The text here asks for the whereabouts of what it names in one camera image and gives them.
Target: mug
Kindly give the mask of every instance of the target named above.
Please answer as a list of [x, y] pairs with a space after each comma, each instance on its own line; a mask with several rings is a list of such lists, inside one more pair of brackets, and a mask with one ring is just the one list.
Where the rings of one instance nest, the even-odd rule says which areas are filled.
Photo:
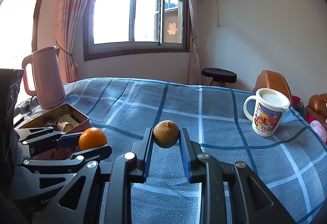
[[[246, 109], [251, 99], [256, 100], [253, 116]], [[253, 130], [258, 135], [268, 137], [276, 131], [289, 105], [290, 101], [284, 94], [270, 88], [261, 88], [255, 95], [245, 100], [243, 111], [245, 116], [252, 121]]]

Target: blue plaid bedsheet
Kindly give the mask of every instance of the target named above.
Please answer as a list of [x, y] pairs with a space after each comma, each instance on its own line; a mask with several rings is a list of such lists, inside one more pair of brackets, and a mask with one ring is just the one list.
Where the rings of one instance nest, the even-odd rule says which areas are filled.
[[[250, 92], [134, 78], [84, 79], [65, 90], [65, 103], [106, 133], [112, 155], [104, 162], [130, 151], [147, 127], [172, 120], [218, 160], [246, 162], [298, 224], [309, 223], [327, 197], [326, 145], [293, 108], [273, 136], [261, 137], [243, 113]], [[199, 223], [200, 185], [186, 181], [178, 146], [154, 145], [147, 182], [131, 193], [135, 224]], [[227, 189], [225, 196], [228, 207]]]

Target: kettle handle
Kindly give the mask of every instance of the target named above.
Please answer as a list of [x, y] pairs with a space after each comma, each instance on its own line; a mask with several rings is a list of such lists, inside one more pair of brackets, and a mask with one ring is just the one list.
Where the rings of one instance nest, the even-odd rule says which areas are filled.
[[32, 64], [32, 55], [31, 54], [29, 56], [26, 56], [24, 58], [24, 60], [22, 61], [22, 69], [24, 69], [24, 73], [22, 75], [22, 80], [24, 81], [24, 88], [25, 88], [25, 92], [27, 93], [27, 95], [37, 96], [37, 93], [36, 93], [35, 90], [30, 90], [29, 89], [28, 82], [27, 82], [26, 66], [29, 63]]

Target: window frame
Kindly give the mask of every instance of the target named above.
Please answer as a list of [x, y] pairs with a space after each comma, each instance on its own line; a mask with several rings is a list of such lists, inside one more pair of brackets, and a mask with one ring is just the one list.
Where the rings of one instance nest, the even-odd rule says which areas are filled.
[[83, 54], [84, 61], [100, 59], [105, 57], [142, 54], [142, 53], [158, 53], [158, 52], [189, 52], [189, 9], [188, 0], [179, 0], [182, 2], [181, 11], [181, 43], [164, 42], [164, 11], [165, 2], [160, 0], [159, 7], [159, 34], [157, 41], [135, 41], [135, 6], [136, 0], [130, 2], [130, 24], [129, 24], [129, 41], [99, 43], [94, 44], [93, 38], [93, 22], [94, 22], [94, 6], [95, 0], [88, 0], [83, 17]]

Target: brown leather chair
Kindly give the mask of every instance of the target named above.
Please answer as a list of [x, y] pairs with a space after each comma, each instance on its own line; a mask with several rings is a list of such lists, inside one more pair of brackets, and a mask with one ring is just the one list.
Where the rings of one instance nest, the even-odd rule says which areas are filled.
[[291, 90], [289, 89], [285, 77], [280, 73], [268, 70], [262, 71], [257, 78], [253, 92], [255, 93], [260, 88], [271, 88], [279, 91], [284, 94], [289, 99], [291, 105], [293, 105]]
[[319, 121], [322, 126], [327, 131], [327, 94], [321, 94], [321, 95], [313, 95], [310, 100], [307, 107], [305, 107], [305, 113], [307, 115], [311, 115], [314, 117], [317, 121]]

